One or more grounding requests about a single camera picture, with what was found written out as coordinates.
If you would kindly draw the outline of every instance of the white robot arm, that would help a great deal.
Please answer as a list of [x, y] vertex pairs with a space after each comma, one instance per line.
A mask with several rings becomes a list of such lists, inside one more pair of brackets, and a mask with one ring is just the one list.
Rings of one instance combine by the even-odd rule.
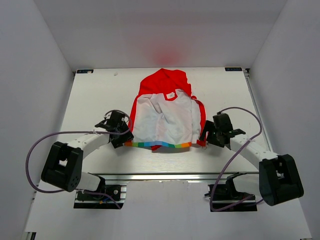
[[231, 196], [241, 193], [261, 196], [270, 206], [277, 205], [304, 195], [304, 189], [293, 157], [279, 155], [266, 150], [249, 139], [241, 129], [233, 129], [228, 114], [218, 112], [212, 121], [206, 121], [200, 140], [209, 144], [227, 147], [238, 152], [250, 141], [239, 154], [253, 164], [259, 174], [236, 173], [226, 180], [226, 187]]
[[82, 172], [83, 159], [99, 147], [112, 143], [114, 148], [132, 140], [133, 135], [125, 122], [125, 114], [113, 110], [110, 118], [95, 125], [109, 133], [125, 133], [121, 135], [96, 133], [86, 134], [70, 142], [55, 142], [48, 154], [41, 179], [67, 192], [88, 190], [98, 192], [105, 185], [105, 179], [87, 172]]

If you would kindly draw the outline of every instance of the rainbow stripe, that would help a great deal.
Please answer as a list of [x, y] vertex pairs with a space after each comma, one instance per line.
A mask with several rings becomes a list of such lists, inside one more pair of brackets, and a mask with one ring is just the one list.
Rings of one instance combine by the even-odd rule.
[[124, 145], [127, 147], [138, 147], [138, 148], [152, 147], [152, 146], [158, 145], [158, 146], [164, 146], [168, 148], [181, 149], [181, 148], [191, 147], [192, 143], [186, 142], [186, 143], [174, 145], [164, 141], [149, 141], [149, 142], [125, 142]]

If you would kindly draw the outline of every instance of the white tabletop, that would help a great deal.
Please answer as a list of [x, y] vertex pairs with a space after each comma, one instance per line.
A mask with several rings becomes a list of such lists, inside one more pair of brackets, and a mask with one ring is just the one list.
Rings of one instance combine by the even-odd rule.
[[[93, 73], [78, 73], [67, 105], [62, 131], [92, 130], [113, 109], [130, 114], [140, 82], [158, 68], [95, 69]], [[205, 106], [207, 119], [219, 110], [238, 106], [255, 113], [254, 105], [242, 71], [225, 71], [219, 68], [180, 68], [185, 71], [192, 86], [192, 94]], [[233, 127], [244, 130], [248, 136], [259, 131], [256, 120], [241, 110], [229, 110]], [[75, 135], [63, 135], [59, 141], [69, 141]], [[265, 146], [264, 138], [256, 141]], [[83, 171], [91, 173], [201, 173], [220, 172], [232, 156], [225, 148], [209, 145], [169, 149], [156, 152], [137, 147], [113, 149], [111, 144], [101, 147], [83, 161]], [[229, 172], [256, 172], [248, 161], [237, 157]]]
[[[92, 130], [112, 109], [130, 113], [139, 83], [157, 69], [95, 69], [76, 74], [62, 130]], [[244, 74], [224, 68], [181, 68], [203, 102], [207, 119], [217, 111], [239, 106], [255, 112]], [[254, 118], [240, 110], [228, 111], [234, 128], [249, 136], [259, 128]], [[60, 141], [75, 135], [61, 136]], [[256, 140], [264, 145], [263, 137]], [[101, 147], [83, 162], [83, 171], [92, 173], [194, 173], [219, 172], [231, 157], [226, 148], [148, 149]], [[228, 172], [257, 170], [237, 157]], [[42, 189], [55, 187], [44, 182]], [[210, 212], [203, 198], [204, 182], [131, 181], [121, 210], [73, 209], [75, 192], [37, 193], [26, 232], [37, 232], [36, 240], [294, 240], [309, 238], [310, 232], [297, 199], [268, 206], [258, 212]]]

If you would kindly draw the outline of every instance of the purple cable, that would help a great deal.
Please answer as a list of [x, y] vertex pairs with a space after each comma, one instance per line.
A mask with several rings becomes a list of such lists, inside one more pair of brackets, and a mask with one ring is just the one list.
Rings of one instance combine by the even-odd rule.
[[255, 202], [255, 203], [253, 203], [253, 204], [249, 204], [249, 205], [247, 205], [247, 207], [259, 205], [259, 204], [260, 204], [260, 203], [262, 203], [263, 201], [264, 201], [264, 200], [263, 200], [263, 199], [261, 199], [261, 200], [259, 200], [259, 201]]
[[[111, 113], [112, 111], [117, 111], [120, 112], [122, 114], [124, 114], [127, 118], [129, 118], [129, 123], [130, 126], [132, 126], [132, 120], [130, 118], [130, 116], [128, 114], [126, 114], [125, 112], [121, 111], [121, 110], [110, 110], [108, 111], [105, 116], [107, 116], [107, 114]], [[42, 190], [40, 188], [38, 188], [31, 180], [30, 177], [30, 173], [29, 173], [29, 161], [30, 161], [30, 156], [32, 151], [35, 149], [35, 147], [43, 140], [52, 137], [52, 136], [56, 136], [56, 135], [62, 135], [62, 134], [110, 134], [110, 135], [124, 135], [127, 132], [129, 132], [131, 129], [129, 127], [128, 130], [124, 131], [124, 132], [108, 132], [108, 131], [58, 131], [58, 132], [53, 132], [50, 134], [47, 134], [45, 136], [43, 136], [42, 138], [40, 138], [38, 141], [36, 141], [32, 147], [30, 148], [28, 154], [26, 155], [26, 160], [25, 160], [25, 174], [26, 174], [26, 178], [28, 179], [29, 184], [31, 185], [31, 187], [40, 192], [40, 193], [44, 193], [44, 194], [55, 194], [55, 193], [60, 193], [63, 192], [64, 190], [55, 190], [55, 191], [48, 191], [48, 190]]]
[[221, 207], [221, 208], [218, 208], [218, 209], [215, 209], [215, 208], [213, 207], [213, 199], [214, 199], [214, 194], [215, 194], [215, 191], [216, 191], [218, 182], [220, 181], [222, 175], [225, 173], [227, 167], [228, 167], [228, 166], [231, 164], [231, 162], [236, 158], [236, 156], [238, 156], [238, 155], [240, 154], [240, 152], [250, 143], [250, 141], [253, 140], [253, 139], [255, 139], [257, 136], [259, 136], [259, 135], [262, 133], [262, 130], [263, 130], [263, 127], [262, 127], [262, 124], [261, 124], [259, 118], [258, 118], [253, 112], [251, 112], [251, 111], [249, 111], [249, 110], [247, 110], [247, 109], [245, 109], [245, 108], [238, 107], [238, 106], [231, 106], [231, 107], [227, 107], [227, 108], [225, 108], [225, 109], [222, 109], [221, 111], [219, 111], [219, 113], [222, 113], [222, 112], [224, 112], [224, 111], [226, 111], [226, 110], [229, 110], [229, 109], [240, 109], [240, 110], [243, 110], [243, 111], [251, 114], [252, 116], [254, 116], [254, 118], [255, 118], [255, 119], [258, 121], [258, 123], [259, 123], [260, 130], [259, 130], [259, 132], [258, 132], [256, 135], [250, 137], [250, 139], [249, 139], [248, 141], [246, 141], [245, 144], [243, 144], [243, 145], [239, 148], [239, 150], [234, 153], [234, 155], [233, 155], [233, 156], [230, 158], [230, 160], [225, 164], [225, 166], [223, 167], [222, 171], [220, 172], [220, 174], [219, 174], [218, 177], [216, 178], [215, 183], [214, 183], [213, 188], [212, 188], [212, 191], [211, 191], [211, 195], [210, 195], [210, 209], [211, 209], [211, 211], [213, 211], [213, 212], [221, 212], [221, 211], [223, 211], [223, 210], [232, 208], [232, 207], [234, 207], [234, 206], [236, 206], [236, 205], [238, 205], [238, 204], [243, 203], [243, 202], [246, 201], [246, 200], [249, 200], [249, 199], [253, 196], [253, 195], [249, 195], [249, 196], [245, 197], [244, 199], [241, 199], [240, 201], [237, 201], [237, 202], [235, 202], [235, 203], [229, 204], [228, 206], [224, 206], [224, 207]]

